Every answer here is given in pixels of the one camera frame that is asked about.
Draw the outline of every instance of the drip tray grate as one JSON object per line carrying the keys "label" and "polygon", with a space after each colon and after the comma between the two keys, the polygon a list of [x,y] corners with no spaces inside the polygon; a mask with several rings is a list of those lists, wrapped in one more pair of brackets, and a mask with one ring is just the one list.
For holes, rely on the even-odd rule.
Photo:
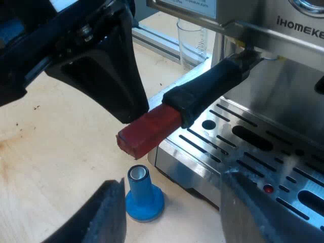
{"label": "drip tray grate", "polygon": [[218,206],[219,175],[238,168],[258,188],[271,185],[271,200],[324,229],[324,152],[225,99],[161,143],[154,163]]}

